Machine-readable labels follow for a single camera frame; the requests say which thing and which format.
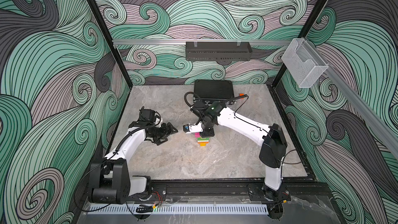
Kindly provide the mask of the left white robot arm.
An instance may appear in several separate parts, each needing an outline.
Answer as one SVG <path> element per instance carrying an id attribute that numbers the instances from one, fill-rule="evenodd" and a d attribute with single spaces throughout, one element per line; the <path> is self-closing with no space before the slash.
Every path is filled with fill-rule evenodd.
<path id="1" fill-rule="evenodd" d="M 129 174 L 129 162 L 145 141 L 161 145 L 178 133 L 169 122 L 155 124 L 134 121 L 119 145 L 101 160 L 92 163 L 89 173 L 89 201 L 101 204 L 124 204 L 130 196 L 148 192 L 150 177 Z"/>

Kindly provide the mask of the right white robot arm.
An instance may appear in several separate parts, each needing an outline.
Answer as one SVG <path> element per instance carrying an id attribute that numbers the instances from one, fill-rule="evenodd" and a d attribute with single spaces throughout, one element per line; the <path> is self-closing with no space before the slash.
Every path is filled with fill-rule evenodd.
<path id="1" fill-rule="evenodd" d="M 260 146 L 259 159 L 265 165 L 264 184 L 273 191 L 280 189 L 288 146 L 281 126 L 261 124 L 224 105 L 214 105 L 206 110 L 194 112 L 199 117 L 198 124 L 202 132 L 210 131 L 215 125 L 221 125 L 244 135 Z"/>

